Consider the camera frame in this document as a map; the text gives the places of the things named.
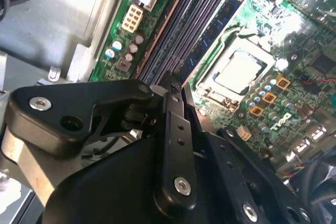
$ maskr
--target gray metal panel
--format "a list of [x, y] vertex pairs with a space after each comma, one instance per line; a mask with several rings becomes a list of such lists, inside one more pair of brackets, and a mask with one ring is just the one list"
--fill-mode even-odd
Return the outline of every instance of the gray metal panel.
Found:
[[0, 48], [66, 75], [76, 45], [90, 45], [101, 0], [32, 0], [12, 7], [0, 23]]

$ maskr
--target hole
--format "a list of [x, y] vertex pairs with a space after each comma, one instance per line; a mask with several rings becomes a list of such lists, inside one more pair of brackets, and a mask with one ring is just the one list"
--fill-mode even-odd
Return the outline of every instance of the hole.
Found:
[[82, 121], [72, 115], [66, 115], [61, 118], [60, 124], [68, 131], [79, 131], [83, 128]]
[[42, 100], [36, 101], [35, 104], [38, 105], [38, 106], [43, 106], [43, 107], [47, 106], [47, 103], [45, 101], [42, 101]]
[[297, 223], [300, 222], [298, 214], [291, 207], [287, 207], [287, 211], [294, 221], [296, 221]]
[[179, 143], [179, 145], [184, 146], [184, 141], [182, 139], [177, 140], [177, 142]]
[[233, 169], [233, 164], [231, 162], [227, 162], [226, 164], [230, 169]]
[[183, 190], [187, 190], [187, 185], [186, 185], [184, 182], [180, 181], [180, 182], [179, 182], [179, 186], [180, 186]]

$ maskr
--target black plastic bracket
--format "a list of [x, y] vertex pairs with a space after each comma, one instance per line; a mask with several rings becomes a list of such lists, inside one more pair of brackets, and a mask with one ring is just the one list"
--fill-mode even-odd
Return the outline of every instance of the black plastic bracket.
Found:
[[[46, 98], [51, 108], [33, 109], [29, 101]], [[126, 132], [122, 119], [132, 103], [147, 104], [153, 92], [138, 80], [35, 86], [9, 97], [5, 123], [17, 138], [57, 158], [76, 156], [89, 138]]]
[[[184, 119], [180, 93], [166, 93], [163, 101], [164, 125], [159, 136], [163, 150], [154, 200], [156, 206], [169, 217], [176, 217], [196, 205], [196, 174], [189, 121]], [[179, 185], [178, 178], [186, 182]]]

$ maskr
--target chip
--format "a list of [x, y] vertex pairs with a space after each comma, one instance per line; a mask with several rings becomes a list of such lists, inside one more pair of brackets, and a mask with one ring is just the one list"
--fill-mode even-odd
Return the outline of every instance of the chip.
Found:
[[336, 66], [336, 63], [327, 56], [320, 55], [310, 64], [310, 66], [319, 71], [321, 74], [327, 74], [333, 67]]

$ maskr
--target small white connector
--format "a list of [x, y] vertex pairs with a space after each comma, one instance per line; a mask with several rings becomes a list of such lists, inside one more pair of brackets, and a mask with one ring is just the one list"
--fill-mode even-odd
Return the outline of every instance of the small white connector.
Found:
[[240, 138], [244, 141], [249, 140], [250, 137], [252, 136], [250, 130], [243, 125], [239, 126], [236, 131], [238, 135], [240, 136]]

